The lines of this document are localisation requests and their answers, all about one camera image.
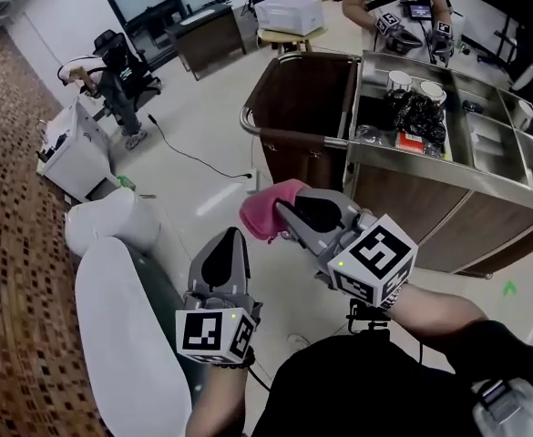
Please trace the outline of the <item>pink cloth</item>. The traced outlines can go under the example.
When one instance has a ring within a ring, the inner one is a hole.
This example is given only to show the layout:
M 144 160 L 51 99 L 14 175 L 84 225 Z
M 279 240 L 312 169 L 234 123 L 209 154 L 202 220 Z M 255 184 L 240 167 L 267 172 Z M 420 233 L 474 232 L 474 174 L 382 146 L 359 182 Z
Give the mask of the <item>pink cloth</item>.
M 294 204 L 297 194 L 309 186 L 292 178 L 273 184 L 244 200 L 239 212 L 241 222 L 256 239 L 272 243 L 287 225 L 275 209 L 278 200 Z

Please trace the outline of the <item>white floor printer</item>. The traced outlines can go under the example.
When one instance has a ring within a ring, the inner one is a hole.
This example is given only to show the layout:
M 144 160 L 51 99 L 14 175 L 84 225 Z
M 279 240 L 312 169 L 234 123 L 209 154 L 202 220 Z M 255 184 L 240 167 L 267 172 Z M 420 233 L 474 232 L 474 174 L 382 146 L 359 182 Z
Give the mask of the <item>white floor printer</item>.
M 39 176 L 82 203 L 102 181 L 117 185 L 108 159 L 108 136 L 78 100 L 36 128 L 41 138 L 36 152 Z

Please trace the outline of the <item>clear bottle red label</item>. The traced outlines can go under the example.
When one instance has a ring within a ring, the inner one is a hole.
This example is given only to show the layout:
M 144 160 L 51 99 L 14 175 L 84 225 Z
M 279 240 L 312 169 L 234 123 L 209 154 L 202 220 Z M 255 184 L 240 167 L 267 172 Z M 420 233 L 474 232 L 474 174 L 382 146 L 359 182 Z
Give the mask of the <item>clear bottle red label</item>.
M 410 133 L 399 131 L 395 138 L 395 147 L 397 149 L 423 154 L 434 158 L 451 161 L 452 156 L 447 152 L 445 146 L 437 146 L 429 142 L 427 139 Z

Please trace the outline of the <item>person's black shirt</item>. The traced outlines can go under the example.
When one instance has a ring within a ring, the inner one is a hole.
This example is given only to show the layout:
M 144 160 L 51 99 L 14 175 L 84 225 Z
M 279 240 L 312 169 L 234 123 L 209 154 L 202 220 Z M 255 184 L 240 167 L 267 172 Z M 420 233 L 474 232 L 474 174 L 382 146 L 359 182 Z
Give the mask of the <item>person's black shirt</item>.
M 293 354 L 251 437 L 481 437 L 472 384 L 523 379 L 533 386 L 533 346 L 499 322 L 475 322 L 430 343 L 452 372 L 362 333 Z

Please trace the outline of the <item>brown fabric laundry hamper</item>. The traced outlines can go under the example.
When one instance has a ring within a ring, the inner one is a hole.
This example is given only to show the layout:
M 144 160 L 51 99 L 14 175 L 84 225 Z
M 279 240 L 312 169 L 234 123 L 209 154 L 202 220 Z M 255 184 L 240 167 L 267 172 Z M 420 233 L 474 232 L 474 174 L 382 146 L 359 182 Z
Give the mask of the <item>brown fabric laundry hamper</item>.
M 274 58 L 241 111 L 242 128 L 259 138 L 274 183 L 296 178 L 343 190 L 348 121 L 360 59 L 293 52 Z

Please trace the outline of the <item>light wooden stool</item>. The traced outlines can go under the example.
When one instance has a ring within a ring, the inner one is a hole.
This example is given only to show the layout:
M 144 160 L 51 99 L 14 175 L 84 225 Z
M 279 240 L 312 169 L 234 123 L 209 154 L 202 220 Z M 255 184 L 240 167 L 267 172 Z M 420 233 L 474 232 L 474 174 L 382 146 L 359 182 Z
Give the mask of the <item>light wooden stool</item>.
M 283 53 L 284 46 L 288 44 L 297 46 L 299 51 L 301 51 L 302 46 L 304 46 L 306 52 L 312 52 L 313 47 L 311 40 L 324 35 L 326 32 L 326 27 L 320 27 L 313 30 L 306 36 L 300 36 L 259 28 L 257 31 L 257 37 L 259 37 L 263 42 L 277 45 L 277 55 L 280 56 Z

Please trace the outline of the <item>steel and wood housekeeping cart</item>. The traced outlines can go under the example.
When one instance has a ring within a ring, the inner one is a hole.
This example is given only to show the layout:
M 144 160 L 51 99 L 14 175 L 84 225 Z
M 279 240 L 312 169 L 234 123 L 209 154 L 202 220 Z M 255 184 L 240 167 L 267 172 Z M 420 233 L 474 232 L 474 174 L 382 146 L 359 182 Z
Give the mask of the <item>steel and wood housekeeping cart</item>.
M 351 197 L 390 216 L 423 269 L 486 278 L 533 252 L 533 115 L 507 90 L 465 74 L 366 51 L 351 129 L 384 127 L 392 71 L 446 93 L 443 158 L 350 136 Z

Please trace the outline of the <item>black screen stand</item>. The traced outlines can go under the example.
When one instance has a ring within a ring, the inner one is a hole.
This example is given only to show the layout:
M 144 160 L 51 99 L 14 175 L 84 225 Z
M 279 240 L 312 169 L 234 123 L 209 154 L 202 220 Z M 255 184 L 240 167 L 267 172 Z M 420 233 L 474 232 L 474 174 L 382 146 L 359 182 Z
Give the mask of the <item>black screen stand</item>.
M 488 49 L 484 54 L 477 55 L 477 62 L 487 65 L 497 66 L 499 68 L 507 68 L 517 52 L 518 43 L 515 37 L 509 36 L 509 27 L 512 23 L 512 18 L 507 15 L 501 31 L 496 30 L 494 35 L 499 39 L 499 43 L 495 52 L 490 52 Z

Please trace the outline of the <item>white desktop printer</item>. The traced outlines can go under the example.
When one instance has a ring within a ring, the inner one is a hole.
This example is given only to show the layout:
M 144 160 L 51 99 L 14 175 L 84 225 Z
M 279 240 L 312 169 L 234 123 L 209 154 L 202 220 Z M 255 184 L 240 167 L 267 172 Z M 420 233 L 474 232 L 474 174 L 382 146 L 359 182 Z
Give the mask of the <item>white desktop printer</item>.
M 307 36 L 324 26 L 321 0 L 264 0 L 254 10 L 265 30 Z

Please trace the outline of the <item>metal wrist watch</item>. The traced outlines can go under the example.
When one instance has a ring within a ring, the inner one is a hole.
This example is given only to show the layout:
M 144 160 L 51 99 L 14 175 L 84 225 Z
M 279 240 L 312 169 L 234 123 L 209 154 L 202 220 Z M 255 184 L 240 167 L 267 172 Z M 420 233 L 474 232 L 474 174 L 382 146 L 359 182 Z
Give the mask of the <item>metal wrist watch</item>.
M 383 311 L 389 311 L 396 303 L 397 298 L 399 297 L 402 288 L 405 284 L 403 283 L 399 287 L 397 287 L 387 298 L 382 302 L 382 304 L 379 306 L 379 308 Z

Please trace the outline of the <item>black plastic bag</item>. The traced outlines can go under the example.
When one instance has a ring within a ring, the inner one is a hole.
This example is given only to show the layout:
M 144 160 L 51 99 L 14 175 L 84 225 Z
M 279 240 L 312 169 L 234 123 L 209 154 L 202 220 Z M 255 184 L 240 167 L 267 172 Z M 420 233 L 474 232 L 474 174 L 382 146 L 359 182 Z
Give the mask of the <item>black plastic bag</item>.
M 426 139 L 442 147 L 446 140 L 445 114 L 441 106 L 414 90 L 389 90 L 384 95 L 385 125 Z

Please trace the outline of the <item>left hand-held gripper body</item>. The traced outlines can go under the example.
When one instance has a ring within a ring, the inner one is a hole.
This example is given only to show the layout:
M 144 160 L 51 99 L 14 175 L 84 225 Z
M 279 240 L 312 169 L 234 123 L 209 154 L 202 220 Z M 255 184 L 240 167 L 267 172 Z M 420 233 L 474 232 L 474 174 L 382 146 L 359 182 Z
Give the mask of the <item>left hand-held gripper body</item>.
M 175 312 L 177 352 L 198 363 L 244 362 L 261 308 L 249 294 L 186 292 Z

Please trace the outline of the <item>person's left forearm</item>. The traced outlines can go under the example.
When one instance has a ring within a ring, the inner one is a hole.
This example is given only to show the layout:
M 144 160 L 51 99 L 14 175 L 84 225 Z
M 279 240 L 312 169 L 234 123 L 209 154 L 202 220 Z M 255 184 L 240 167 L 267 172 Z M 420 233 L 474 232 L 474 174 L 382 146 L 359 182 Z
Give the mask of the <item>person's left forearm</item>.
M 242 437 L 249 368 L 211 365 L 189 421 L 186 437 Z

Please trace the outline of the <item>person's right forearm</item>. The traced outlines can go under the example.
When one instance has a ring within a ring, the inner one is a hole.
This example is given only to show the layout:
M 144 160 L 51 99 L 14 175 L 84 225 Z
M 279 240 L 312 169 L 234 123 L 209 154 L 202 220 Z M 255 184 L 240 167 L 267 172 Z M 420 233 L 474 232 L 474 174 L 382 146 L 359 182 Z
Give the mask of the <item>person's right forearm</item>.
M 402 285 L 386 315 L 415 339 L 439 352 L 445 352 L 445 344 L 460 331 L 488 320 L 471 300 L 409 283 Z

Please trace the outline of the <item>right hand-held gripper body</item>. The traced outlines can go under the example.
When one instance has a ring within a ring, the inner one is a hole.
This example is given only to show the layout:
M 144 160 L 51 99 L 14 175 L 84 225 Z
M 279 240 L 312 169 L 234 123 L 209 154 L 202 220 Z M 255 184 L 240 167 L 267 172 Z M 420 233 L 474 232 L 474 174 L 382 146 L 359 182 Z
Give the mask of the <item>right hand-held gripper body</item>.
M 386 215 L 335 211 L 315 229 L 324 235 L 317 277 L 369 306 L 385 308 L 415 265 L 417 245 Z

